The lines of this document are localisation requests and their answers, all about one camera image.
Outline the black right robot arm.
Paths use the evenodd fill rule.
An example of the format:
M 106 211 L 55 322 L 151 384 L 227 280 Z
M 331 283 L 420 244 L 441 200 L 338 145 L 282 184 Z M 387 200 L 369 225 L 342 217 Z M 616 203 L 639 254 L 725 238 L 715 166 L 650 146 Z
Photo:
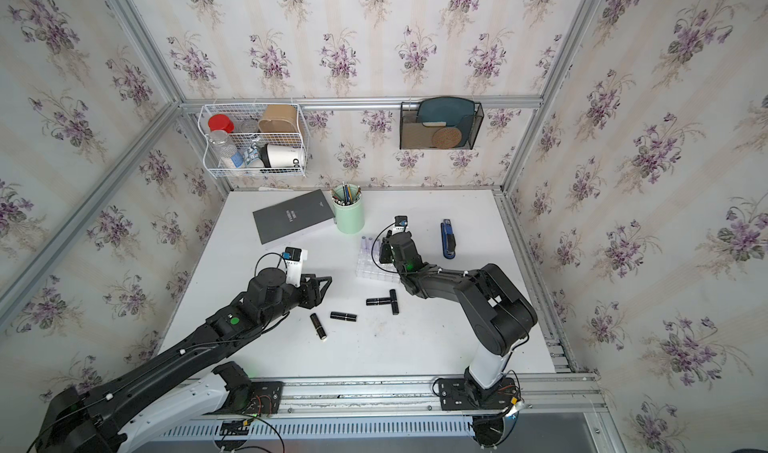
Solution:
M 504 376 L 514 350 L 530 340 L 538 316 L 529 300 L 494 263 L 450 270 L 424 261 L 412 234 L 390 227 L 380 240 L 378 264 L 390 264 L 412 296 L 458 304 L 480 349 L 465 371 L 469 385 L 490 391 Z

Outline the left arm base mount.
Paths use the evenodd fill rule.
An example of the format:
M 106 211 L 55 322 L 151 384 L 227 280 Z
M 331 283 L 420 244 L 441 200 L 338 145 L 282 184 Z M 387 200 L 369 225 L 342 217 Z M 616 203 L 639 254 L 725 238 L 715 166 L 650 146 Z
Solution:
M 212 373 L 225 383 L 224 402 L 213 414 L 271 416 L 277 414 L 285 384 L 254 380 L 235 362 L 216 366 Z

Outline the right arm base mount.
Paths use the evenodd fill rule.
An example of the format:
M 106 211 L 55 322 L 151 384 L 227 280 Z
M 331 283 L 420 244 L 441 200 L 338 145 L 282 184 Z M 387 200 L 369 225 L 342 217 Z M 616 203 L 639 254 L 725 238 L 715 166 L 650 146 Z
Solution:
M 504 373 L 489 388 L 482 388 L 465 370 L 459 378 L 436 378 L 431 385 L 442 411 L 506 411 L 523 403 L 516 377 Z

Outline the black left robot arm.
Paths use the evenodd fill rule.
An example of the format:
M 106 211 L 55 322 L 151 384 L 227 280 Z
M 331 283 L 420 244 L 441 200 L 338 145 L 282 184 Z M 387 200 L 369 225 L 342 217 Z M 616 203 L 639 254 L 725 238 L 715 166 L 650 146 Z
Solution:
M 234 353 L 277 327 L 296 307 L 320 305 L 329 276 L 298 285 L 270 267 L 184 339 L 139 367 L 80 393 L 68 387 L 49 403 L 35 452 L 132 452 L 160 434 L 220 409 L 251 380 Z

